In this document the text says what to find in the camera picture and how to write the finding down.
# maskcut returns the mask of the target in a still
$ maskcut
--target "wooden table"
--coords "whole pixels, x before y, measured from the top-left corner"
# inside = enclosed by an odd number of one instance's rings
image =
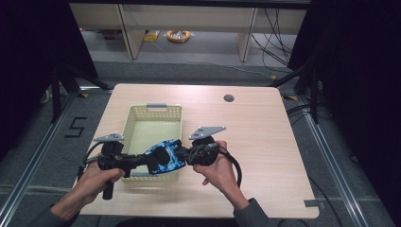
[[[227,102],[224,96],[234,101]],[[199,126],[226,126],[213,137],[225,140],[242,168],[241,189],[256,198],[271,218],[316,218],[315,200],[286,110],[275,88],[118,84],[113,90],[95,137],[124,129],[129,107],[144,103],[183,106],[183,146]],[[233,207],[192,166],[179,170],[175,183],[138,183],[114,186],[113,199],[99,195],[83,215],[136,217],[230,218]]]

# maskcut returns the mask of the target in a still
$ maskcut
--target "gray sleeve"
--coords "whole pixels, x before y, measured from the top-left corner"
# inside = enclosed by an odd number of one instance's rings
[[[54,215],[50,208],[47,208],[41,212],[39,216],[33,219],[27,227],[62,227],[66,221]]]
[[[269,220],[256,199],[250,199],[250,204],[244,209],[234,212],[234,218],[239,227],[273,227],[276,226]]]

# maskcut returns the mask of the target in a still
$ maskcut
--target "cable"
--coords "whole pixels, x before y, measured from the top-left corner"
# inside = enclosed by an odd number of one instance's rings
[[[225,68],[233,68],[233,69],[238,70],[238,71],[240,71],[240,72],[251,73],[251,74],[258,74],[258,75],[262,75],[262,76],[265,77],[265,78],[272,79],[271,76],[268,76],[268,75],[263,74],[263,73],[261,73],[261,72],[255,72],[255,71],[244,70],[244,69],[240,69],[240,68],[237,68],[237,67],[234,67],[234,66],[221,65],[221,64],[211,63],[211,62],[196,62],[196,61],[188,61],[188,60],[174,59],[174,58],[169,57],[169,56],[167,55],[167,53],[166,53],[160,46],[158,46],[158,45],[155,44],[155,43],[152,43],[152,44],[153,44],[154,46],[156,46],[156,48],[158,48],[158,49],[159,49],[163,54],[165,54],[169,59],[174,60],[174,61],[183,61],[183,62],[188,62],[188,63],[193,63],[193,64],[205,64],[205,65],[215,65],[215,66],[225,67]]]
[[[228,152],[228,150],[224,147],[218,146],[218,148],[222,148],[224,149],[226,152],[222,152],[221,150],[218,150],[218,153],[224,155],[228,160],[230,160],[236,169],[236,184],[238,185],[238,187],[241,186],[241,182],[242,182],[242,170],[241,167],[239,166],[238,161]]]
[[[281,219],[278,224],[277,227],[281,227],[283,225],[283,223],[285,222],[285,219]],[[301,222],[304,226],[309,227],[309,225],[302,219],[297,219],[297,221]]]
[[[291,123],[291,126],[294,126],[299,120],[301,120],[301,119],[302,119],[304,116],[306,116],[308,113],[310,113],[310,112],[302,113],[303,115],[300,116],[300,117],[298,117],[298,119],[296,119],[294,122],[292,122],[292,123]]]
[[[96,227],[98,227],[98,226],[99,226],[99,224],[100,224],[100,219],[101,219],[101,216],[99,216],[99,217],[97,218],[97,221],[96,221]]]
[[[94,149],[95,149],[97,146],[101,145],[101,144],[104,144],[104,142],[97,142],[97,143],[95,143],[95,144],[88,150],[88,152],[86,152],[85,157],[83,157],[82,163],[81,163],[81,165],[80,165],[79,168],[78,168],[77,181],[79,181],[80,177],[81,177],[82,174],[83,174],[83,171],[85,170],[86,165],[88,164],[88,157],[89,157],[89,155],[91,155],[92,151],[94,151]]]
[[[252,37],[253,37],[253,40],[256,42],[256,44],[259,46],[260,50],[262,50],[262,62],[265,65],[266,68],[268,68],[268,69],[270,69],[272,71],[276,71],[276,72],[291,73],[291,72],[288,72],[288,71],[282,71],[282,70],[277,70],[277,69],[273,69],[273,68],[268,67],[266,65],[266,63],[265,63],[265,53],[269,54],[272,58],[274,58],[274,59],[276,59],[278,61],[281,61],[281,59],[279,57],[275,56],[273,53],[269,52],[269,50],[265,49],[265,47],[263,47],[263,45],[259,41],[257,41],[256,38],[253,35],[252,35]]]
[[[336,209],[334,209],[333,204],[332,204],[331,201],[328,199],[328,197],[326,196],[326,194],[325,194],[325,193],[323,192],[323,190],[318,186],[318,184],[312,179],[312,177],[309,176],[309,174],[307,174],[307,178],[308,178],[313,184],[315,184],[315,186],[319,189],[319,191],[322,192],[322,195],[324,196],[324,198],[326,199],[328,205],[330,206],[331,210],[333,211],[334,216],[336,217],[337,222],[339,223],[339,226],[342,227],[342,222],[341,222],[340,216],[339,216],[339,214],[337,214]]]
[[[291,108],[289,110],[287,110],[287,115],[292,114],[293,112],[296,112],[298,110],[301,110],[303,108],[308,108],[310,107],[311,104],[305,104],[305,105],[300,105],[300,106],[296,106],[294,108]],[[326,106],[325,103],[318,103],[318,106]]]
[[[256,42],[256,44],[259,46],[259,48],[260,48],[264,53],[270,55],[272,58],[276,59],[277,61],[279,61],[279,62],[282,63],[283,65],[287,66],[287,62],[286,62],[286,61],[280,59],[277,55],[271,53],[271,52],[267,49],[267,46],[268,46],[268,44],[269,44],[269,42],[270,42],[270,40],[269,40],[268,38],[267,38],[267,39],[268,39],[268,42],[265,44],[265,46],[263,46],[259,41],[256,40],[256,38],[255,38],[253,35],[252,35],[252,37],[253,37],[253,40]]]
[[[265,35],[265,38],[268,40],[266,46],[267,46],[268,44],[272,44],[272,45],[275,46],[276,48],[282,50],[282,51],[283,51],[283,54],[284,54],[284,57],[286,58],[286,60],[285,60],[285,61],[284,61],[284,60],[280,60],[280,62],[284,62],[284,63],[285,63],[285,66],[287,66],[287,65],[288,65],[288,61],[289,61],[288,53],[290,53],[291,49],[290,49],[289,47],[287,47],[286,45],[283,44],[283,41],[282,41],[282,39],[281,39],[280,25],[279,25],[279,22],[278,22],[278,15],[279,15],[279,12],[280,12],[280,11],[279,11],[279,9],[276,9],[275,12],[276,12],[276,15],[275,15],[275,19],[276,19],[276,20],[275,20],[275,23],[273,24],[273,23],[271,22],[271,19],[270,19],[269,15],[268,15],[267,9],[265,9],[265,14],[266,14],[266,17],[267,17],[267,19],[268,19],[268,21],[269,21],[270,27],[271,27],[271,35],[270,35],[268,38],[267,38],[266,35]],[[270,41],[271,36],[272,36],[273,34],[274,34],[274,36],[276,37],[276,39],[277,39],[277,41],[279,42],[279,44],[281,45],[281,48],[278,47],[277,45],[273,44],[273,43]]]

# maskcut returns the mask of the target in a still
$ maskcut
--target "black controller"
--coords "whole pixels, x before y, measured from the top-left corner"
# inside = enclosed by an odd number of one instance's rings
[[[208,127],[198,128],[189,139],[194,140],[192,142],[192,148],[182,147],[181,140],[176,140],[174,145],[177,148],[174,150],[174,154],[177,156],[179,161],[187,163],[189,166],[201,165],[209,166],[213,164],[219,154],[219,146],[215,143],[214,138],[210,135],[219,131],[225,130],[225,127]],[[129,178],[131,170],[138,166],[148,166],[148,172],[157,169],[158,165],[167,165],[170,162],[170,155],[163,148],[157,148],[151,154],[140,154],[140,155],[129,155],[122,154],[121,151],[124,145],[120,142],[124,138],[115,133],[107,136],[99,137],[94,139],[98,144],[103,144],[101,153],[96,158],[87,159],[91,150],[85,156],[83,165],[97,161],[98,166],[102,170],[108,170],[113,168],[120,168],[124,170],[124,178]],[[83,173],[83,168],[79,169],[78,179]],[[113,197],[113,183],[108,182],[107,188],[103,191],[103,200],[110,200]]]

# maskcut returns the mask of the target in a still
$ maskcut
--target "person's left hand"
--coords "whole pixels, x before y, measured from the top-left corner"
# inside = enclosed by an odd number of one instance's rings
[[[74,188],[51,207],[52,213],[69,220],[106,189],[107,181],[115,183],[123,176],[124,171],[119,168],[100,170],[96,162],[89,164]]]

